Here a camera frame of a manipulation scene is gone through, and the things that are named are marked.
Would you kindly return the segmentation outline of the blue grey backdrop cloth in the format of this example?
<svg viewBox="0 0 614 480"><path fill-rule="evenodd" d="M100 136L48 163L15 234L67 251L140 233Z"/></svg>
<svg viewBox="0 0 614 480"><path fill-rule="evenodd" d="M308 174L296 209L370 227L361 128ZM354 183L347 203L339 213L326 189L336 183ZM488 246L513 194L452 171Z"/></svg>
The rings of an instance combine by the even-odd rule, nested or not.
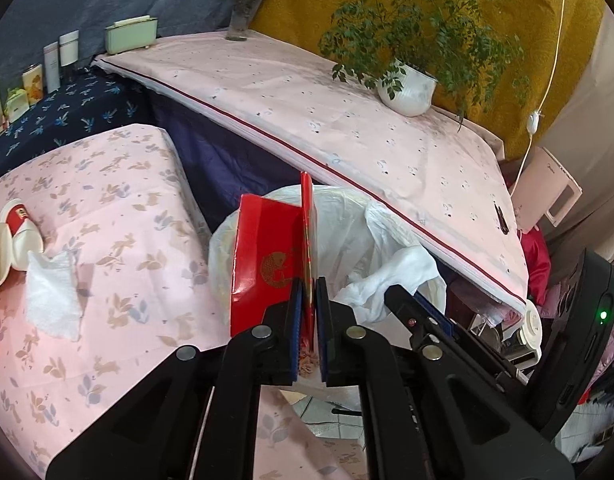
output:
<svg viewBox="0 0 614 480"><path fill-rule="evenodd" d="M80 62L103 52L105 29L125 18L157 18L158 35L209 32L226 26L231 0L12 0L0 18L0 90L20 86L43 60L44 47L78 32Z"/></svg>

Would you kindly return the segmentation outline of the mint green tissue box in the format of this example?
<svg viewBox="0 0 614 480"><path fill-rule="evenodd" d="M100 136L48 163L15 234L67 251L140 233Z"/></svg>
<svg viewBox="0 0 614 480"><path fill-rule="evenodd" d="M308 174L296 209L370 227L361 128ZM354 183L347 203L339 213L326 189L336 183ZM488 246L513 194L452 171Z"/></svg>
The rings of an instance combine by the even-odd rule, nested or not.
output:
<svg viewBox="0 0 614 480"><path fill-rule="evenodd" d="M108 54L147 48L157 36L158 18L150 15L126 18L105 29L105 49Z"/></svg>

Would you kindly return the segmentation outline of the pale pink dotted cloth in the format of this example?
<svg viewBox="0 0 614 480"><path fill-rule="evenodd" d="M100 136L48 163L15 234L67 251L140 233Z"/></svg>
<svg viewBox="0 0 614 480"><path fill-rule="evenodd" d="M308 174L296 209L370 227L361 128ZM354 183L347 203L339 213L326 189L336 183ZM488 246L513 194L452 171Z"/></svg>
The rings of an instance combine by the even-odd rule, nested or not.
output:
<svg viewBox="0 0 614 480"><path fill-rule="evenodd" d="M325 58L259 32L242 42L222 32L162 38L95 64L321 183L368 194L447 266L506 310L524 311L528 269L511 198L493 150L471 129L436 110L403 117L357 84L335 82Z"/></svg>

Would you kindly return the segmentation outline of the navy floral cloth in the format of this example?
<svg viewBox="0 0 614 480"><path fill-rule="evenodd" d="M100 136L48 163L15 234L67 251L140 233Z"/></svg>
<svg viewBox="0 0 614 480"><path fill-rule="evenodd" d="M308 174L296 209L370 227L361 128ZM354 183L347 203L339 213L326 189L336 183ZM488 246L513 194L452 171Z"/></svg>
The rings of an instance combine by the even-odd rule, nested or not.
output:
<svg viewBox="0 0 614 480"><path fill-rule="evenodd" d="M83 68L0 135L0 177L35 157L86 136L155 122L150 93L136 82Z"/></svg>

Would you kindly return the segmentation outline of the red paper box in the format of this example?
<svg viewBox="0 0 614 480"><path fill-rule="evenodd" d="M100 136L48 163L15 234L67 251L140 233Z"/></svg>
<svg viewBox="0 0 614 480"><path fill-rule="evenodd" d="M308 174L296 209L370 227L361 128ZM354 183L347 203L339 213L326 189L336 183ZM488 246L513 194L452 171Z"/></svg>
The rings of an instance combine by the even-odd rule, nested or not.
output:
<svg viewBox="0 0 614 480"><path fill-rule="evenodd" d="M309 174L301 174L296 192L295 205L254 194L241 197L231 278L230 334L258 325L267 307L290 299L293 281L298 280L307 295L299 316L298 348L313 352L317 213Z"/></svg>

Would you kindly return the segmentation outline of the green plant white pot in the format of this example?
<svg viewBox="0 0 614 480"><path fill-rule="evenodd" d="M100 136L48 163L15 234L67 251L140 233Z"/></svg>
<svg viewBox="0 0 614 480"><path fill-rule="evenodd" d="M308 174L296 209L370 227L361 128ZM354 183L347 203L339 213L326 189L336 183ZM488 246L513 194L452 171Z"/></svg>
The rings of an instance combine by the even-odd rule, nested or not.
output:
<svg viewBox="0 0 614 480"><path fill-rule="evenodd" d="M400 114L425 113L441 92L464 118L489 110L505 78L519 100L528 94L521 39L489 18L510 1L342 0L318 48L333 79L377 91Z"/></svg>

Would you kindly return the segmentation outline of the pink white appliance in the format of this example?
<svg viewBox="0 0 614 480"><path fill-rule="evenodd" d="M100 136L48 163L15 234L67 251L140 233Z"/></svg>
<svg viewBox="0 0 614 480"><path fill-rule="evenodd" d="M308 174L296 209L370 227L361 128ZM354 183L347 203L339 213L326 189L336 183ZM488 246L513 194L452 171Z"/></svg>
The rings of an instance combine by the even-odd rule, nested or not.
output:
<svg viewBox="0 0 614 480"><path fill-rule="evenodd" d="M546 148L537 146L512 187L516 226L528 233L542 218L558 226L582 194L582 188L561 162Z"/></svg>

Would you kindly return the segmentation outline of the mustard yellow backdrop cloth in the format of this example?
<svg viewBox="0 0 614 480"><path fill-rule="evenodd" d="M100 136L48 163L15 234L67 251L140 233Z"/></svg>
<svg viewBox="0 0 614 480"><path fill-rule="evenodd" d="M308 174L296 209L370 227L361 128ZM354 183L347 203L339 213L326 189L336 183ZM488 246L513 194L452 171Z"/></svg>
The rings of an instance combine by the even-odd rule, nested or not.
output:
<svg viewBox="0 0 614 480"><path fill-rule="evenodd" d="M603 0L264 0L253 26L332 62L330 76L396 96L395 66L434 78L436 105L520 157L531 112L548 127L592 55Z"/></svg>

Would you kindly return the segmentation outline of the white cosmetic tube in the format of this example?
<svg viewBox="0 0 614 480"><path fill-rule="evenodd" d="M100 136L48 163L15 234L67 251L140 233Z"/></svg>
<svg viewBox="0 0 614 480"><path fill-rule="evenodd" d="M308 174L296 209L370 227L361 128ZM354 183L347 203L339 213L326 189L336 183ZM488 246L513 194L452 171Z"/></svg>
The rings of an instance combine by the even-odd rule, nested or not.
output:
<svg viewBox="0 0 614 480"><path fill-rule="evenodd" d="M43 48L43 68L46 92L53 93L60 88L60 59L58 42L54 41Z"/></svg>

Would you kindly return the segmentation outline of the white cosmetic jar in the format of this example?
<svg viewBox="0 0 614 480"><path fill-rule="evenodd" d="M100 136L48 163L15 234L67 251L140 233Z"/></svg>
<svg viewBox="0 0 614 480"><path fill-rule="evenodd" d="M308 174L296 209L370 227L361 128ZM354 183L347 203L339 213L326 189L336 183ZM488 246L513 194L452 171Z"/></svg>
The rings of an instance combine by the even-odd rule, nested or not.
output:
<svg viewBox="0 0 614 480"><path fill-rule="evenodd" d="M60 48L60 66L67 67L78 62L79 58L79 32L74 30L58 37Z"/></svg>

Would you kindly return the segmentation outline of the red garment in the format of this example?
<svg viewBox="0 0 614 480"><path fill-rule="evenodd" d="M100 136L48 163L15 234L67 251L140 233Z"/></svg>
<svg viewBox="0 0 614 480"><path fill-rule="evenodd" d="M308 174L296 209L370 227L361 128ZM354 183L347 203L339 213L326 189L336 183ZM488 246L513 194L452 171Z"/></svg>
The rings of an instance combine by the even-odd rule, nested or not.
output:
<svg viewBox="0 0 614 480"><path fill-rule="evenodd" d="M551 273L551 260L545 237L542 231L534 226L530 232L521 234L520 242L528 268L528 296L537 307L542 307L546 301Z"/></svg>

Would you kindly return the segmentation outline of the white tissue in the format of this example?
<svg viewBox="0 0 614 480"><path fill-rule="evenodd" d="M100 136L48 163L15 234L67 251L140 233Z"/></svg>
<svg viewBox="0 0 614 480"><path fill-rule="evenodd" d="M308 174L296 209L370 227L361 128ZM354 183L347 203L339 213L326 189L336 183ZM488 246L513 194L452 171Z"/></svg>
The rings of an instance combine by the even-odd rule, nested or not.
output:
<svg viewBox="0 0 614 480"><path fill-rule="evenodd" d="M83 310L71 252L53 258L30 252L26 272L26 320L54 338L77 341Z"/></svg>

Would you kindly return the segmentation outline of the small green white box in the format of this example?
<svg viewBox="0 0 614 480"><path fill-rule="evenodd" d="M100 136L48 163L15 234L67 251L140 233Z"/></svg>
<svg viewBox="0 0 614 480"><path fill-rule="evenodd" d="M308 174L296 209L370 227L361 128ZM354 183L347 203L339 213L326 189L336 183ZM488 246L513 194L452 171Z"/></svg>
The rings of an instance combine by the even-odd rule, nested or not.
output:
<svg viewBox="0 0 614 480"><path fill-rule="evenodd" d="M24 116L29 110L29 100L27 92L23 88L16 88L8 90L8 97L6 98L5 115L8 118L8 122L16 122L22 116Z"/></svg>

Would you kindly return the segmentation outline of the small orange print box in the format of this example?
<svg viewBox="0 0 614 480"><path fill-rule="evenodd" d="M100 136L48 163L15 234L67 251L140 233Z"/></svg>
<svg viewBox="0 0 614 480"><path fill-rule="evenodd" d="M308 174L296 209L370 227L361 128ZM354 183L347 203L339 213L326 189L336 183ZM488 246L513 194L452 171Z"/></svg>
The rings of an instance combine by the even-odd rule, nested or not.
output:
<svg viewBox="0 0 614 480"><path fill-rule="evenodd" d="M22 73L22 86L29 105L34 105L43 99L43 67L41 64L30 66L26 72Z"/></svg>

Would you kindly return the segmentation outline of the black clip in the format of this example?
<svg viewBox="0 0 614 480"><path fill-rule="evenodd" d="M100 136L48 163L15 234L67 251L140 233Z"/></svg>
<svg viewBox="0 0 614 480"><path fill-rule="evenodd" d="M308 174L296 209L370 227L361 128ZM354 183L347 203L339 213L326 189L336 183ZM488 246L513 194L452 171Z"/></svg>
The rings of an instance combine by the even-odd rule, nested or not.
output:
<svg viewBox="0 0 614 480"><path fill-rule="evenodd" d="M510 230L509 230L509 226L505 218L505 215L502 212L502 209L500 208L498 204L494 204L494 207L495 207L496 216L497 216L498 223L499 223L499 228L501 229L502 233L507 235L510 232Z"/></svg>

